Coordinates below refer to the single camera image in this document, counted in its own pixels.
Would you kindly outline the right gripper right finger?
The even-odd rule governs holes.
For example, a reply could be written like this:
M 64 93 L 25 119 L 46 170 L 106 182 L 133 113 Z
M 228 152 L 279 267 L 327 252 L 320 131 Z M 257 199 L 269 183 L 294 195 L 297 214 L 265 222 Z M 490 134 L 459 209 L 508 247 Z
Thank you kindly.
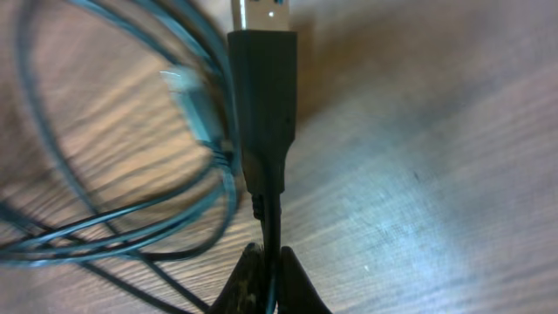
M 279 314 L 331 314 L 291 247 L 281 248 Z

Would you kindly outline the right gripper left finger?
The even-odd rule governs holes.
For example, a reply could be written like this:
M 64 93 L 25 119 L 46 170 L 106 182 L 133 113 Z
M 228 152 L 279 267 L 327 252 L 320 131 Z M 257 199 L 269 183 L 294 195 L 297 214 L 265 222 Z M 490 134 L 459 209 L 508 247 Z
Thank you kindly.
M 262 246 L 249 243 L 207 314 L 263 313 L 263 258 Z

